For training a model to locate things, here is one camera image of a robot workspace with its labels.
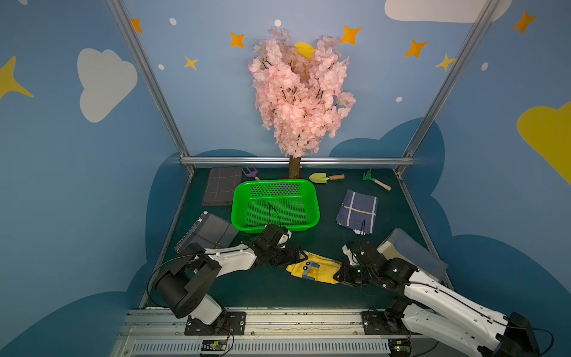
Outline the yellow cartoon pillowcase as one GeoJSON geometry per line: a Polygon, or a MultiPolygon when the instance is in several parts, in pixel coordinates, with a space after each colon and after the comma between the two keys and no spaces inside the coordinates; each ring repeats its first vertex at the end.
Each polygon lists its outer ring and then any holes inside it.
{"type": "Polygon", "coordinates": [[[335,275],[341,270],[341,262],[307,251],[303,253],[307,256],[305,260],[287,266],[286,270],[291,276],[326,284],[338,284],[335,275]]]}

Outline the green plastic basket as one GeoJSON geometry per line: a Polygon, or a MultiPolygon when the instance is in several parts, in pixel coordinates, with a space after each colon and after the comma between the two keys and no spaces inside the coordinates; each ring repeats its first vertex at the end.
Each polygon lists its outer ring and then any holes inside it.
{"type": "Polygon", "coordinates": [[[307,231],[320,219],[315,186],[304,179],[248,181],[233,195],[231,223],[247,234],[258,234],[268,224],[307,231]]]}

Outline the navy striped pillowcase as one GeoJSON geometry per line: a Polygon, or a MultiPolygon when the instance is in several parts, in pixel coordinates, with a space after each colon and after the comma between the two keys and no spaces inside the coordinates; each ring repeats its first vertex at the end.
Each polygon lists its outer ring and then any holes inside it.
{"type": "Polygon", "coordinates": [[[359,235],[371,235],[376,223],[379,198],[347,190],[336,223],[359,235]]]}

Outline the light grey checked pillowcase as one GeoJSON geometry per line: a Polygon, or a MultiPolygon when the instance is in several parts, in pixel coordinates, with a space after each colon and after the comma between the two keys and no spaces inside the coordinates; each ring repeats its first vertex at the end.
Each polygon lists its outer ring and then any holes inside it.
{"type": "Polygon", "coordinates": [[[202,248],[228,248],[238,233],[227,220],[204,211],[177,243],[175,252],[181,254],[192,243],[198,243],[202,248]]]}

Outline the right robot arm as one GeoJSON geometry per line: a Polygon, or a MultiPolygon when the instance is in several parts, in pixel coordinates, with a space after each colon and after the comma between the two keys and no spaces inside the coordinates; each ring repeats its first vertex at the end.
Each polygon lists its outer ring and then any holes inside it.
{"type": "Polygon", "coordinates": [[[417,333],[467,356],[541,356],[534,329],[523,315],[504,315],[443,286],[401,258],[387,258],[369,242],[343,247],[349,262],[334,276],[341,284],[380,286],[396,296],[383,312],[362,315],[368,333],[374,319],[392,334],[417,333]]]}

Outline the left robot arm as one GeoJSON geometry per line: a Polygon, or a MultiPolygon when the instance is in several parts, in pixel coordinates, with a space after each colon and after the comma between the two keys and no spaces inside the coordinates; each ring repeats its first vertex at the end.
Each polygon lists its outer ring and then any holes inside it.
{"type": "Polygon", "coordinates": [[[226,310],[209,291],[217,278],[257,266],[285,268],[309,259],[299,246],[289,243],[291,232],[275,224],[248,242],[230,248],[204,248],[190,244],[179,256],[159,266],[147,284],[147,294],[157,292],[177,318],[191,317],[212,330],[226,325],[226,310]]]}

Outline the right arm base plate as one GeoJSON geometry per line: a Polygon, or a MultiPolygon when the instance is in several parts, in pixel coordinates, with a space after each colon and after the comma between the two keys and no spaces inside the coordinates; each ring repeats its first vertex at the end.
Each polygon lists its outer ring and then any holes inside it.
{"type": "Polygon", "coordinates": [[[408,335],[410,332],[400,317],[386,311],[361,312],[361,322],[366,336],[408,335]]]}

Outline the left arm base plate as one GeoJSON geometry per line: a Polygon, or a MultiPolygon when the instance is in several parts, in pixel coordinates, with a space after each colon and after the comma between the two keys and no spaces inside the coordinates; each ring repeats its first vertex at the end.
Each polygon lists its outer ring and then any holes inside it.
{"type": "Polygon", "coordinates": [[[186,336],[221,336],[231,332],[234,336],[245,333],[247,314],[245,312],[223,311],[211,324],[205,324],[198,318],[189,316],[184,330],[186,336]]]}

